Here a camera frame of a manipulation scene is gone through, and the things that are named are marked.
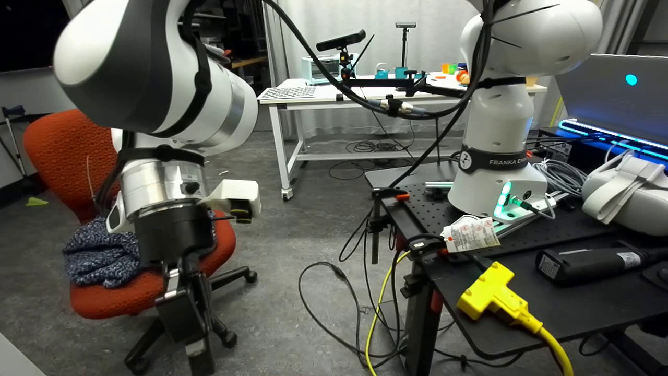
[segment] white table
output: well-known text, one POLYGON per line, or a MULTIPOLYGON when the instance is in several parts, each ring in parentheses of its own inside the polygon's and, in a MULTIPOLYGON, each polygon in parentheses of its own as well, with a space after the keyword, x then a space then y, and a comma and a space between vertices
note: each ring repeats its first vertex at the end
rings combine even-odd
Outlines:
MULTIPOLYGON (((452 78, 447 80, 431 80, 428 78, 428 83, 431 86, 442 86, 450 90, 465 90, 459 86, 452 78)), ((305 80, 286 80, 277 88, 306 88, 305 80)), ((279 186, 282 186, 282 197, 284 200, 291 199, 291 184, 289 184, 289 173, 294 173, 294 163, 299 161, 354 161, 354 158, 407 158, 408 154, 403 150, 381 150, 381 153, 317 153, 308 154, 305 153, 306 138, 303 132, 301 122, 294 122, 297 129, 297 145, 286 157, 286 140, 284 140, 284 129, 279 121, 279 111, 317 111, 317 108, 361 108, 357 102, 339 96, 339 91, 334 86, 317 86, 314 96, 311 98, 267 98, 267 91, 273 88, 267 88, 259 96, 259 104, 268 108, 268 121, 270 121, 270 132, 273 132, 273 144, 276 144, 276 161, 277 161, 277 173, 279 173, 279 186)), ((412 107, 452 107, 457 104, 459 98, 447 98, 447 96, 435 96, 435 94, 423 94, 418 91, 415 96, 405 96, 405 91, 398 91, 395 88, 353 88, 359 96, 368 99, 384 99, 388 94, 395 98, 401 98, 412 107)), ((530 94, 542 91, 544 88, 527 88, 530 94)))

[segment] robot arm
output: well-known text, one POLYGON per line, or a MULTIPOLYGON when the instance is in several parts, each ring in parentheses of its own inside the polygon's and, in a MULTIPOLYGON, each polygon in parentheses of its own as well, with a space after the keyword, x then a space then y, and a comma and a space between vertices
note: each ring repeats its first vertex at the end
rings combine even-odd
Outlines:
POLYGON ((137 220, 149 221, 151 213, 180 218, 184 206, 230 203, 219 190, 219 199, 207 197, 203 157, 231 150, 251 136, 257 96, 207 59, 189 30, 197 4, 94 0, 56 43, 56 80, 90 119, 112 128, 122 161, 111 229, 137 228, 137 220), (140 153, 120 150, 122 132, 135 134, 131 149, 140 153))
POLYGON ((96 122, 201 154, 252 132, 252 88, 203 57, 180 24, 193 0, 94 0, 63 31, 53 73, 96 122))
MULTIPOLYGON (((470 0, 477 10, 483 0, 470 0)), ((590 0, 500 0, 492 4, 490 46, 481 80, 554 75, 575 67, 596 46, 602 20, 590 0)), ((474 57, 481 19, 460 33, 460 50, 474 57)), ((459 153, 448 200, 464 213, 514 221, 530 214, 522 206, 547 204, 547 179, 523 154, 531 99, 522 82, 477 88, 459 153)))

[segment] blue light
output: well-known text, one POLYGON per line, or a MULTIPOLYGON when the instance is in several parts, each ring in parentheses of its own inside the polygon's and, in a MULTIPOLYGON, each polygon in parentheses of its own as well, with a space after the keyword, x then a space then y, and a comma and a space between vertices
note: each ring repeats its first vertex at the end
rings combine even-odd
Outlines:
POLYGON ((638 83, 638 78, 637 78, 634 73, 627 73, 627 75, 626 75, 626 83, 627 83, 627 86, 637 86, 637 83, 638 83))

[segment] black cable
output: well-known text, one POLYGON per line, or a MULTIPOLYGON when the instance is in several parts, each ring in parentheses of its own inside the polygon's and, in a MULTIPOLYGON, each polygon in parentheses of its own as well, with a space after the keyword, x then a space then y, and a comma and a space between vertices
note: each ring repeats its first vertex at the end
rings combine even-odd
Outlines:
MULTIPOLYGON (((362 360, 362 350, 361 350, 361 345, 359 345, 359 334, 361 334, 361 304, 359 304, 359 298, 357 298, 357 292, 351 283, 351 279, 345 275, 345 271, 339 268, 335 268, 334 262, 329 260, 314 260, 311 265, 306 265, 301 274, 299 274, 299 279, 297 279, 297 290, 299 290, 299 298, 301 303, 305 304, 306 314, 311 316, 311 319, 326 332, 329 334, 338 345, 341 345, 345 348, 349 348, 351 352, 354 352, 357 361, 364 368, 364 360, 362 360), (353 297, 353 303, 354 303, 354 345, 346 343, 345 339, 339 339, 335 332, 332 332, 311 309, 311 304, 306 303, 305 298, 305 292, 303 292, 303 277, 308 269, 312 268, 328 268, 334 271, 334 275, 346 283, 351 297, 353 297)), ((374 368, 380 368, 384 365, 385 361, 395 360, 397 350, 390 350, 390 352, 371 352, 371 356, 380 356, 377 363, 374 363, 374 368)))
POLYGON ((585 346, 587 346, 587 343, 588 343, 590 339, 592 339, 592 336, 585 336, 585 339, 580 340, 580 345, 578 345, 578 352, 580 352, 583 356, 598 355, 598 352, 602 352, 602 350, 609 346, 609 343, 612 343, 612 340, 606 340, 598 348, 585 350, 585 346))
POLYGON ((362 214, 362 220, 359 221, 359 225, 353 229, 353 234, 346 238, 346 242, 339 246, 339 250, 338 250, 338 260, 339 262, 345 262, 345 260, 349 260, 353 255, 354 255, 354 250, 359 248, 359 242, 361 242, 361 238, 362 238, 362 232, 368 232, 368 221, 369 221, 369 218, 374 214, 374 208, 369 208, 364 214, 362 214), (349 248, 349 244, 353 242, 353 238, 354 238, 354 234, 359 232, 359 238, 357 238, 357 242, 354 242, 354 246, 353 246, 353 250, 349 250, 349 255, 346 255, 346 248, 349 248))
MULTIPOLYGON (((369 265, 368 265, 368 246, 364 246, 364 242, 362 242, 362 260, 361 260, 361 268, 362 268, 362 279, 364 279, 364 289, 368 289, 368 298, 369 298, 369 303, 371 303, 371 310, 377 316, 377 319, 380 319, 380 324, 384 326, 384 330, 385 332, 401 332, 401 327, 393 327, 390 324, 388 324, 388 319, 385 319, 385 316, 384 316, 384 310, 381 310, 381 306, 377 306, 376 309, 376 297, 374 297, 374 292, 371 292, 371 282, 369 282, 369 265)), ((401 352, 401 343, 398 340, 395 340, 395 352, 398 355, 401 352)))
POLYGON ((435 336, 445 336, 452 326, 455 326, 455 319, 450 319, 448 324, 441 326, 435 336))
POLYGON ((334 164, 328 167, 328 176, 329 176, 332 179, 346 179, 346 182, 349 182, 349 179, 359 179, 359 178, 362 178, 362 173, 364 173, 364 167, 361 167, 361 164, 354 163, 354 161, 339 161, 339 163, 334 163, 334 164), (341 167, 341 164, 354 167, 357 173, 351 176, 351 178, 334 176, 334 169, 338 169, 338 167, 341 167))
MULTIPOLYGON (((311 50, 308 42, 303 37, 303 33, 299 31, 299 27, 291 22, 291 19, 273 1, 273 0, 265 0, 265 4, 268 9, 273 9, 279 19, 288 24, 288 30, 294 33, 294 37, 303 43, 303 48, 306 50, 306 55, 312 59, 312 62, 317 64, 317 68, 328 78, 328 82, 339 90, 341 94, 346 94, 353 102, 361 104, 362 108, 369 108, 369 111, 376 111, 376 112, 385 112, 390 114, 384 107, 380 104, 374 104, 374 102, 368 102, 362 99, 361 96, 357 96, 351 88, 341 86, 339 82, 334 80, 334 75, 321 64, 321 61, 317 59, 317 55, 311 50)), ((445 116, 445 114, 450 114, 450 121, 448 126, 442 129, 442 134, 439 136, 439 140, 433 140, 425 153, 415 158, 415 163, 405 172, 401 173, 388 188, 395 188, 398 182, 403 182, 408 173, 412 173, 423 161, 425 157, 433 150, 435 144, 441 144, 441 140, 450 132, 450 128, 457 122, 457 119, 460 116, 464 108, 467 107, 467 99, 474 96, 474 91, 477 90, 477 83, 479 83, 479 78, 483 73, 483 67, 485 67, 485 59, 489 59, 489 50, 490 50, 490 27, 492 27, 492 1, 490 0, 483 0, 483 9, 479 13, 481 17, 481 30, 479 30, 479 35, 476 39, 476 46, 474 46, 474 57, 472 57, 472 82, 465 90, 465 94, 460 96, 460 99, 447 108, 447 111, 439 111, 439 112, 410 112, 410 114, 405 114, 405 112, 393 112, 397 116, 405 116, 405 119, 439 119, 439 116, 445 116)))
POLYGON ((112 184, 118 179, 118 176, 122 173, 122 167, 126 163, 126 158, 122 158, 122 150, 131 150, 135 145, 135 132, 126 132, 122 129, 120 134, 120 150, 117 153, 117 161, 114 161, 114 167, 112 172, 105 178, 105 182, 99 184, 97 192, 96 192, 96 199, 94 199, 94 204, 96 204, 96 211, 97 214, 105 214, 108 211, 108 200, 111 200, 111 188, 112 184))
POLYGON ((361 153, 374 153, 376 150, 374 141, 369 141, 369 140, 354 141, 353 149, 346 145, 349 153, 359 153, 359 149, 361 149, 361 153))
MULTIPOLYGON (((435 122, 433 122, 433 132, 435 132, 435 140, 439 140, 439 136, 441 136, 441 126, 439 126, 439 119, 435 119, 435 122)), ((441 141, 435 144, 435 164, 441 167, 441 158, 442 158, 442 154, 441 154, 441 141)))
MULTIPOLYGON (((294 33, 294 37, 299 39, 299 43, 306 50, 306 55, 312 59, 312 62, 317 64, 317 68, 321 70, 321 75, 326 75, 326 80, 335 88, 339 90, 341 94, 346 94, 353 102, 357 102, 359 107, 362 108, 369 108, 369 111, 376 111, 376 112, 385 112, 390 114, 388 108, 384 108, 381 104, 377 102, 369 102, 364 98, 361 98, 357 91, 353 91, 349 86, 339 83, 326 67, 323 62, 317 59, 317 55, 312 51, 312 48, 308 46, 308 42, 305 39, 305 35, 299 31, 299 27, 291 22, 291 19, 273 1, 273 0, 263 0, 268 9, 276 10, 276 15, 288 24, 288 30, 294 33)), ((393 112, 397 116, 405 116, 405 119, 435 119, 435 116, 445 116, 445 114, 450 114, 457 107, 460 107, 464 102, 470 99, 472 91, 477 88, 477 82, 479 75, 472 73, 472 83, 467 88, 467 91, 464 94, 464 98, 450 107, 450 108, 445 108, 445 111, 435 111, 435 112, 423 112, 423 111, 410 111, 410 112, 393 112)))
POLYGON ((410 145, 412 140, 415 140, 415 134, 412 134, 412 138, 410 138, 408 144, 401 144, 401 141, 398 141, 397 138, 393 138, 393 134, 381 126, 380 116, 377 116, 374 111, 371 111, 371 114, 374 114, 377 128, 380 128, 385 136, 390 136, 390 140, 393 140, 401 150, 405 150, 405 154, 407 154, 410 161, 415 161, 415 157, 412 157, 410 150, 408 150, 408 145, 410 145))
POLYGON ((457 119, 460 116, 460 112, 465 111, 465 104, 457 108, 457 112, 450 116, 448 126, 441 132, 441 136, 435 138, 435 141, 431 141, 415 161, 408 169, 405 169, 395 182, 390 182, 388 188, 398 186, 407 176, 410 176, 425 158, 428 154, 442 141, 442 138, 455 128, 457 119))
POLYGON ((393 257, 393 271, 390 271, 390 283, 393 283, 393 309, 395 309, 395 324, 397 324, 397 336, 395 340, 398 343, 401 340, 401 310, 398 310, 398 294, 397 294, 397 265, 398 265, 398 255, 401 250, 395 250, 395 257, 393 257))
POLYGON ((506 361, 503 363, 490 363, 490 361, 483 361, 483 360, 476 360, 476 356, 467 356, 467 355, 452 355, 452 352, 447 352, 447 350, 441 350, 441 348, 433 348, 433 352, 447 356, 442 361, 459 361, 460 370, 465 372, 467 365, 476 363, 476 365, 483 365, 483 368, 509 368, 511 363, 516 363, 522 355, 522 352, 516 352, 514 356, 509 356, 506 361))

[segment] orange office chair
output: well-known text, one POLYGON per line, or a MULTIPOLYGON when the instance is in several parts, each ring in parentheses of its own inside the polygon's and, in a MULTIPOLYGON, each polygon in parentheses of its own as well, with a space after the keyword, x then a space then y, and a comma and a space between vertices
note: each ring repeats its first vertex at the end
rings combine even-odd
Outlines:
MULTIPOLYGON (((97 128, 82 111, 72 108, 34 121, 23 136, 23 144, 45 188, 49 188, 82 223, 94 220, 97 213, 94 192, 97 192, 117 161, 117 153, 111 144, 111 129, 97 128)), ((209 275, 211 290, 238 277, 254 282, 257 274, 249 268, 235 268, 227 274, 211 275, 234 253, 235 238, 230 221, 215 221, 215 238, 215 248, 201 258, 201 271, 209 275)), ((155 269, 146 269, 120 289, 71 283, 69 298, 71 306, 82 318, 102 319, 135 316, 151 306, 163 292, 165 277, 155 269)), ((212 319, 211 326, 226 346, 235 345, 235 334, 231 334, 219 319, 212 319)), ((126 352, 124 365, 134 374, 143 374, 148 370, 143 352, 163 332, 165 324, 157 318, 137 345, 126 352)))

